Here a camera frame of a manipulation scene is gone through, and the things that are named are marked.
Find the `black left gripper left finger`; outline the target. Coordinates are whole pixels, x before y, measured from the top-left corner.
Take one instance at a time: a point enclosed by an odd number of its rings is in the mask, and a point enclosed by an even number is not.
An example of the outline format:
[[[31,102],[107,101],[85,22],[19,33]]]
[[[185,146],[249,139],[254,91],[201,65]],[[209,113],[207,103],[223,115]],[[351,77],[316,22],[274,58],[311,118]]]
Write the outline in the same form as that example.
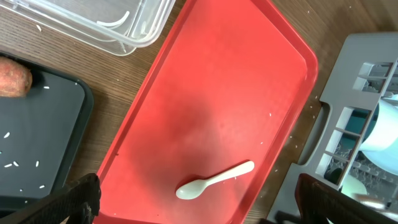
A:
[[[100,198],[99,177],[86,174],[40,200],[2,199],[1,224],[93,223]]]

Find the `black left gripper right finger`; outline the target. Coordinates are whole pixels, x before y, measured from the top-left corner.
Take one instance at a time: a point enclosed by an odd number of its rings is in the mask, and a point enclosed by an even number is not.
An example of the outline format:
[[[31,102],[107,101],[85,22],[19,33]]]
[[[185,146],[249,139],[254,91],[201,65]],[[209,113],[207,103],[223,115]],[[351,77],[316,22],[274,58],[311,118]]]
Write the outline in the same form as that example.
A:
[[[308,174],[299,175],[295,199],[303,223],[395,224]]]

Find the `mint green bowl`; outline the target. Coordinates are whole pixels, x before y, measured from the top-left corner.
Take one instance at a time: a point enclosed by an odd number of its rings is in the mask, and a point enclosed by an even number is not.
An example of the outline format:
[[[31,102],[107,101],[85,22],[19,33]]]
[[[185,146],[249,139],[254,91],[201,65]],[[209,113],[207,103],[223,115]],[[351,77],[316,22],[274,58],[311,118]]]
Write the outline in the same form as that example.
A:
[[[352,175],[345,177],[340,192],[354,200],[357,200],[359,195],[368,195],[365,185]]]

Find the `large light blue plate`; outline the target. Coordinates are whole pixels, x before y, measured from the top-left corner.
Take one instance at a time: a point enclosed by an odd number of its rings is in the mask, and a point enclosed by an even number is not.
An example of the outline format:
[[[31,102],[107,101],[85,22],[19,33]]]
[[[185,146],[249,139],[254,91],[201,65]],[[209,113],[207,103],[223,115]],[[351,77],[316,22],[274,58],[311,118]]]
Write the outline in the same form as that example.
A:
[[[397,175],[397,107],[379,100],[376,120],[371,121],[362,153],[376,166]]]

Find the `white plastic spoon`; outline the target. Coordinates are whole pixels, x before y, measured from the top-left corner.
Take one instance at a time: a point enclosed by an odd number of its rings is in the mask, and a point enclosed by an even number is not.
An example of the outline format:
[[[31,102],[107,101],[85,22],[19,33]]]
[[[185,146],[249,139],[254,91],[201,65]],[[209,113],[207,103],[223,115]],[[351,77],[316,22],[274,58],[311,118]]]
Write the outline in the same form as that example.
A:
[[[253,161],[247,161],[235,167],[232,167],[214,177],[209,179],[197,179],[191,181],[181,187],[179,187],[175,194],[179,199],[182,200],[193,200],[199,197],[207,187],[216,184],[218,182],[223,182],[224,180],[231,179],[248,172],[253,171],[255,168],[255,163]]]

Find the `orange carrot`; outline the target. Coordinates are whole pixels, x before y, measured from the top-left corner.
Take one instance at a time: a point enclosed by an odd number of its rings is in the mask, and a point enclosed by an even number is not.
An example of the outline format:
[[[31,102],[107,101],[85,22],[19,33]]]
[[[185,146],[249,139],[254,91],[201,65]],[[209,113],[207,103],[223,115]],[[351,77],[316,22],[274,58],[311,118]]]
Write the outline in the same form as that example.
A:
[[[1,97],[25,97],[32,86],[32,74],[25,66],[1,57]]]

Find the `white rice grains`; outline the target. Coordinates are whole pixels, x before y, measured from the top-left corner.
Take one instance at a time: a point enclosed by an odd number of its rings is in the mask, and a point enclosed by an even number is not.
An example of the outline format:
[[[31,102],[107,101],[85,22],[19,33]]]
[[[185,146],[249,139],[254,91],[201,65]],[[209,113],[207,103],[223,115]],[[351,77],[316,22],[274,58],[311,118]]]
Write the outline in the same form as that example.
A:
[[[48,193],[84,98],[82,87],[72,83],[1,99],[1,194]]]

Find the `black waste tray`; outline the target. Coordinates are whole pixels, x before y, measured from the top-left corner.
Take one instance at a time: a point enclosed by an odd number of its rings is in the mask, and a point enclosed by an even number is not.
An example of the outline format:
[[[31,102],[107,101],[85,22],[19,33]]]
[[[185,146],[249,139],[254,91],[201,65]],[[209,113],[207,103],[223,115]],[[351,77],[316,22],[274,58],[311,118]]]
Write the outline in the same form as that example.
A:
[[[1,98],[1,216],[61,189],[94,106],[80,78],[10,53],[1,56],[27,67],[28,94]]]

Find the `grey dishwasher rack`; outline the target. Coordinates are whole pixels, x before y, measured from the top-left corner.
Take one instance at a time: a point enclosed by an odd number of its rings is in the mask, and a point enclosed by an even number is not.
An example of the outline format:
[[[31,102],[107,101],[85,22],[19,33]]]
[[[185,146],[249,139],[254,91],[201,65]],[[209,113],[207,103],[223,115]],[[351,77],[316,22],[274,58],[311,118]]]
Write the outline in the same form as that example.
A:
[[[294,222],[300,212],[295,188],[308,174],[340,192],[347,175],[361,181],[383,207],[397,196],[397,175],[374,165],[360,150],[379,100],[397,107],[397,34],[349,35],[320,97],[322,108],[298,163],[291,164],[267,219]]]

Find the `clear plastic waste bin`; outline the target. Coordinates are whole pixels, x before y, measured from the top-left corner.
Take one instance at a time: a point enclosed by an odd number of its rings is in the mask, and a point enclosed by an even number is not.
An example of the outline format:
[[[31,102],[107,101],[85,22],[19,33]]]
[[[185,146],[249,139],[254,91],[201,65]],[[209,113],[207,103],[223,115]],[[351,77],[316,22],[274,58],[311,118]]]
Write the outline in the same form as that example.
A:
[[[1,7],[117,56],[157,40],[175,0],[2,0]]]

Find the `red plastic tray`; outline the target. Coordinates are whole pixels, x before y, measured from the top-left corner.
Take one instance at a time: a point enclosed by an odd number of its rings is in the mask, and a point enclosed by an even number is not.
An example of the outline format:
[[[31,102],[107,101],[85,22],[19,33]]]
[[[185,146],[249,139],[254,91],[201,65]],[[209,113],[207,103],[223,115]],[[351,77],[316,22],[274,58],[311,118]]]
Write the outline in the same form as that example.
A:
[[[96,223],[242,223],[317,79],[270,1],[187,1],[99,168]],[[253,161],[193,200],[176,190]]]

